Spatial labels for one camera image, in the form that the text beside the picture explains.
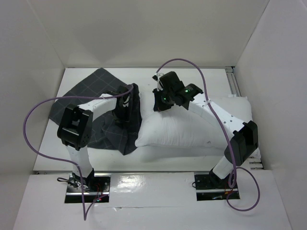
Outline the dark grey checked pillowcase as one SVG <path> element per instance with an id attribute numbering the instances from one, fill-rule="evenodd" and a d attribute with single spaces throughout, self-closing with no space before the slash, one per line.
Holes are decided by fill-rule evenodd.
<path id="1" fill-rule="evenodd" d="M 72 87 L 65 96 L 98 97 L 104 92 L 115 92 L 127 84 L 104 68 L 100 68 Z M 127 155 L 136 150 L 135 141 L 142 123 L 139 87 L 133 84 L 129 100 L 130 119 L 121 123 L 111 111 L 93 121 L 92 135 L 88 147 L 104 150 L 119 150 Z"/>

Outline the white pillow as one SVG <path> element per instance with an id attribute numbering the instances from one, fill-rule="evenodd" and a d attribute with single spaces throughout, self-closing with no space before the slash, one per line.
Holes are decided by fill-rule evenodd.
<path id="1" fill-rule="evenodd" d="M 227 142 L 221 128 L 211 125 L 199 115 L 183 107 L 155 112 L 154 94 L 140 94 L 142 123 L 135 141 L 136 147 L 204 149 L 209 155 L 222 155 Z"/>

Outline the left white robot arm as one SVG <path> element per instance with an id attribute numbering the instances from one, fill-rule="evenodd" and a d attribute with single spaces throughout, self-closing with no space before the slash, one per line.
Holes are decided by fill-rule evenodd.
<path id="1" fill-rule="evenodd" d="M 64 110 L 57 136 L 66 146 L 71 161 L 75 162 L 72 171 L 74 182 L 84 191 L 90 191 L 95 182 L 87 149 L 93 122 L 111 111 L 115 124 L 124 127 L 132 110 L 131 91 L 132 88 L 120 86 L 116 92 L 108 91 L 84 104 L 69 104 Z"/>

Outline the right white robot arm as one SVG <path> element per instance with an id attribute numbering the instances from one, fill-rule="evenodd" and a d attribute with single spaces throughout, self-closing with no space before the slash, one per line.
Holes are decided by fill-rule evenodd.
<path id="1" fill-rule="evenodd" d="M 209 182 L 215 188 L 226 182 L 233 166 L 241 166 L 247 158 L 260 158 L 258 126 L 255 122 L 244 122 L 231 115 L 210 99 L 206 99 L 202 89 L 195 84 L 185 86 L 174 71 L 155 74 L 157 81 L 154 93 L 154 111 L 165 111 L 172 106 L 182 106 L 195 113 L 214 127 L 222 129 L 230 141 L 224 156 L 210 171 Z"/>

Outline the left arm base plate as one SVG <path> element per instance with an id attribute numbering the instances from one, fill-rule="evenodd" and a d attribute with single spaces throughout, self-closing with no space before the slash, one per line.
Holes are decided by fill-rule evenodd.
<path id="1" fill-rule="evenodd" d="M 82 203 L 82 194 L 81 194 L 81 184 L 75 182 L 73 176 L 70 174 L 67 178 L 58 178 L 58 181 L 67 183 L 67 189 L 65 194 L 65 204 L 77 204 Z M 109 191 L 110 191 L 110 181 L 111 175 L 104 173 L 96 173 L 94 175 L 94 184 L 86 186 L 84 188 L 84 200 L 85 203 L 92 203 L 95 199 L 97 203 L 108 203 L 109 202 Z"/>

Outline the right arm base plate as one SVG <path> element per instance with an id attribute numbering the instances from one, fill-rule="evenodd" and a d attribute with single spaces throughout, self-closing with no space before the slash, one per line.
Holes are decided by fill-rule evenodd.
<path id="1" fill-rule="evenodd" d="M 194 182 L 191 186 L 196 189 L 197 201 L 226 200 L 228 195 L 230 195 L 229 199 L 240 199 L 238 186 L 230 188 L 228 178 L 229 176 L 218 184 L 213 184 L 209 174 L 194 174 Z"/>

